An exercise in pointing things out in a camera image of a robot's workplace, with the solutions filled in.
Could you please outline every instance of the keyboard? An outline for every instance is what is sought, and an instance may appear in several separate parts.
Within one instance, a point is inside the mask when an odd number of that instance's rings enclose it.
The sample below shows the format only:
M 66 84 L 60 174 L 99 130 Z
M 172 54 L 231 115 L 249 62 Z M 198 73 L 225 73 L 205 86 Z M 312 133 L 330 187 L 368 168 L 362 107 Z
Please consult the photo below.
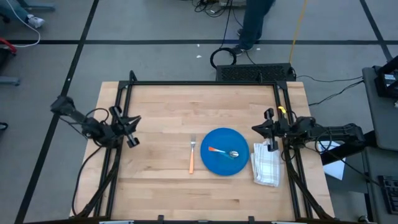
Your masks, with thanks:
M 381 175 L 378 178 L 387 211 L 390 214 L 398 215 L 398 177 Z
M 217 66 L 217 81 L 252 81 L 263 82 L 295 81 L 289 74 L 289 63 L 257 64 L 257 65 L 219 65 Z

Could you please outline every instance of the wooden table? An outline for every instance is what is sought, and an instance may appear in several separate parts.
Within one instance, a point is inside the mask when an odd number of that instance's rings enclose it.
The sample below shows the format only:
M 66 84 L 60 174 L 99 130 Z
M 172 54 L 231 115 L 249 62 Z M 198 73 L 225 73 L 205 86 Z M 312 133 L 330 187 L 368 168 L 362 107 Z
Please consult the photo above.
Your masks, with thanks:
M 117 82 L 102 84 L 97 108 L 114 105 L 117 86 Z M 309 116 L 303 83 L 288 87 L 292 109 L 298 116 Z M 112 219 L 156 220 L 165 215 L 166 220 L 243 221 L 248 216 L 257 221 L 294 220 L 285 164 L 280 165 L 280 185 L 275 188 L 253 182 L 250 161 L 240 173 L 222 177 L 210 172 L 200 158 L 201 140 L 219 127 L 239 131 L 252 151 L 253 143 L 264 139 L 251 126 L 264 122 L 268 108 L 276 110 L 271 86 L 133 86 L 129 116 L 142 116 L 134 133 L 141 144 L 130 149 L 124 141 Z M 97 111 L 95 118 L 103 119 L 104 113 Z M 195 171 L 189 174 L 192 133 L 197 135 L 197 146 Z M 95 149 L 89 141 L 85 158 Z M 104 152 L 95 155 L 81 174 L 77 211 L 98 188 Z M 320 156 L 307 149 L 301 152 L 308 189 L 333 216 Z M 297 194 L 304 217 L 298 188 Z

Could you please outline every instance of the white napkin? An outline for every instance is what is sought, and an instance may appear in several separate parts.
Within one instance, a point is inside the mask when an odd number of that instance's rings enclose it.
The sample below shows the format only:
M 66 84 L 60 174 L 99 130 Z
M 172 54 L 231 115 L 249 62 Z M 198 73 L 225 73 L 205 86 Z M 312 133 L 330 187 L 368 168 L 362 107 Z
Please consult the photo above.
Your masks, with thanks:
M 279 150 L 268 151 L 269 139 L 262 144 L 254 143 L 254 153 L 250 155 L 254 173 L 254 182 L 261 185 L 278 187 L 279 185 Z

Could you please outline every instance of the white paper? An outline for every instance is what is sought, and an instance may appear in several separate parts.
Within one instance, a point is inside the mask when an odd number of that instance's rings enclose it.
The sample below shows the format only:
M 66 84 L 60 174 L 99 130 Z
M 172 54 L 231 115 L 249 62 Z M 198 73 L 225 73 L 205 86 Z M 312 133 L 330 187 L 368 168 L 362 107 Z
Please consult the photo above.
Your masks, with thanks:
M 328 147 L 329 141 L 322 141 L 322 144 L 323 144 L 325 147 Z M 330 145 L 330 147 L 329 147 L 329 150 L 332 150 L 332 149 L 334 149 L 334 148 L 337 147 L 337 146 L 339 146 L 339 144 L 338 144 L 337 142 L 333 142 L 333 141 L 332 141 L 332 142 L 331 142 L 331 145 Z M 318 144 L 318 148 L 319 148 L 323 153 L 327 153 L 327 152 L 324 152 L 325 149 L 321 146 L 321 144 Z M 324 171 L 326 174 L 328 174 L 328 175 L 330 175 L 330 176 L 332 176 L 332 177 L 334 177 L 334 178 L 336 178 L 336 179 L 343 180 L 344 167 L 345 167 L 344 162 L 336 161 L 336 162 L 332 162 L 331 164 L 328 164 L 328 165 L 323 166 L 323 171 Z

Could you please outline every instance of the red object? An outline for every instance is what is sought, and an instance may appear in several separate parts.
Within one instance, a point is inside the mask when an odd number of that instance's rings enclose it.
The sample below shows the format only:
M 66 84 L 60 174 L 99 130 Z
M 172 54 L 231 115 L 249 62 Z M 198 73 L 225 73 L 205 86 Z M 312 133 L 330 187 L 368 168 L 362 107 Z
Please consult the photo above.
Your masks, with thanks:
M 7 45 L 10 48 L 11 53 L 13 54 L 17 53 L 17 49 L 12 44 L 10 44 L 10 42 L 6 41 L 4 38 L 0 38 L 0 42 Z

